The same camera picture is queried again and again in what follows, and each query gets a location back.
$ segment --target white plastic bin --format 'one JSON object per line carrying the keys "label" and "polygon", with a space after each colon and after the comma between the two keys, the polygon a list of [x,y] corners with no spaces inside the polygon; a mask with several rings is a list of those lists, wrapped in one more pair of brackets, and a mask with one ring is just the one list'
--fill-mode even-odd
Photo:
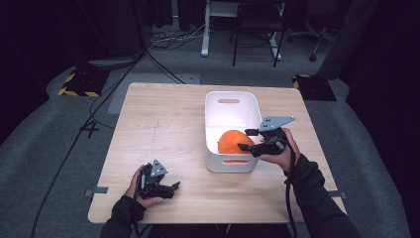
{"label": "white plastic bin", "polygon": [[[262,122],[259,105],[253,94],[243,91],[212,91],[206,96],[205,127],[207,168],[214,173],[248,173],[259,159],[252,154],[219,154],[218,141],[223,133],[257,129]],[[255,144],[262,136],[250,137]]]}

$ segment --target orange ball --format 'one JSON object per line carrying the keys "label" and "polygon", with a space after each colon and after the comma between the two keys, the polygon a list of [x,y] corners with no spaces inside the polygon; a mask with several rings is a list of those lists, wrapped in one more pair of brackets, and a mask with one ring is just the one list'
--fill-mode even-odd
{"label": "orange ball", "polygon": [[253,140],[247,134],[238,131],[230,130],[223,133],[218,142],[219,154],[249,154],[249,151],[241,151],[238,144],[247,144],[252,146]]}

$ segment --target white desk leg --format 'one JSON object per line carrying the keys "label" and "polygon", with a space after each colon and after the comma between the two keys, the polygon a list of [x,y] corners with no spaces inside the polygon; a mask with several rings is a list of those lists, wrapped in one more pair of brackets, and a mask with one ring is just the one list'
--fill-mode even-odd
{"label": "white desk leg", "polygon": [[206,16],[205,16],[205,27],[203,36],[203,46],[201,47],[201,56],[209,56],[209,42],[210,42],[210,1],[206,3]]}
{"label": "white desk leg", "polygon": [[[275,54],[277,54],[277,42],[275,41],[275,36],[277,35],[277,33],[274,33],[274,35],[271,37],[271,39],[269,40],[269,45],[271,47],[272,50],[272,55],[275,57]],[[278,53],[278,58],[277,61],[281,60],[281,53]]]}

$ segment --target black sleeve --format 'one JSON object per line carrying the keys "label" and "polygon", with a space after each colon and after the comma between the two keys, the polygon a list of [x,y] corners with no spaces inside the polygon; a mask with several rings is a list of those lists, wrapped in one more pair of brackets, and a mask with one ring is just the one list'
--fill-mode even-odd
{"label": "black sleeve", "polygon": [[361,237],[325,189],[325,179],[318,164],[301,155],[290,182],[311,237]]}
{"label": "black sleeve", "polygon": [[145,208],[136,202],[136,214],[133,211],[133,199],[123,195],[112,208],[111,218],[102,227],[101,238],[130,238],[132,233],[132,215],[137,217],[137,221],[143,219]]}

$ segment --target light wood tabletop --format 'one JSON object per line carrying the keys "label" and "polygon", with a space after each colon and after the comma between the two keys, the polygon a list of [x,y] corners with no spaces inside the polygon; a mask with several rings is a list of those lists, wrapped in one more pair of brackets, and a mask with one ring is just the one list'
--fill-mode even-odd
{"label": "light wood tabletop", "polygon": [[[318,163],[327,190],[337,190],[309,114],[294,88],[132,83],[124,101],[88,218],[104,223],[135,171],[158,159],[167,169],[160,184],[180,181],[173,199],[149,208],[143,223],[287,223],[285,176],[259,161],[244,174],[212,173],[206,167],[205,97],[211,91],[252,93],[264,116],[294,116],[290,129],[301,153]],[[302,222],[290,193],[293,216]],[[345,211],[340,197],[334,200]]]}

